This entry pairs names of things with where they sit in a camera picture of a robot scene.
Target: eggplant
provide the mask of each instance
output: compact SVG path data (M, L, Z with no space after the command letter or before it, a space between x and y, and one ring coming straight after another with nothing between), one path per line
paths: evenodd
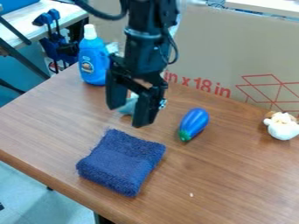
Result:
M200 133L210 121L209 114L202 108L193 108L183 117L179 125L179 138L188 142Z

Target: blue towel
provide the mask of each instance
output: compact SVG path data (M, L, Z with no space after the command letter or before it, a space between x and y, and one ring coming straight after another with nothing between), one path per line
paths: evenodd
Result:
M109 129L91 154L77 164L79 175L134 197L165 153L165 146Z

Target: gray floor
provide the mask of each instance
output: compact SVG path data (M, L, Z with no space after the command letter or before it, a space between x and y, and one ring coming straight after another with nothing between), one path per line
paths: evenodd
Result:
M94 224L93 212L0 162L0 224Z

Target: metal bar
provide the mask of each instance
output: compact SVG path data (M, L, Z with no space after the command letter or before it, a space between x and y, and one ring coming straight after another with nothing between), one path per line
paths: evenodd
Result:
M0 79L0 85L4 86L6 88L9 88L9 89L21 94L21 95L25 93L25 91L12 86L10 83L8 83L8 82L6 82L5 80L2 80L2 79Z
M39 77L48 80L50 76L40 70L37 66L35 66L32 62L30 62L25 56L23 56L20 52L18 52L11 45L6 43L2 38L0 38L0 46L13 58L21 62L26 67L30 68L34 73L36 73Z
M94 220L95 220L95 224L115 224L111 220L108 220L97 213L94 213Z
M22 39L28 46L30 46L32 44L32 42L26 36L24 36L20 31L18 31L15 27L13 27L3 17L0 17L0 23L3 24L11 32L13 32L14 34L16 34L16 36L18 38Z

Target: cardboard box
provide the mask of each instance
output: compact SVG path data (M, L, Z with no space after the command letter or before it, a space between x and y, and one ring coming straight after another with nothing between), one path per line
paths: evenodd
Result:
M126 20L92 21L107 41L124 42ZM189 5L176 42L180 59L167 81L299 115L298 22Z

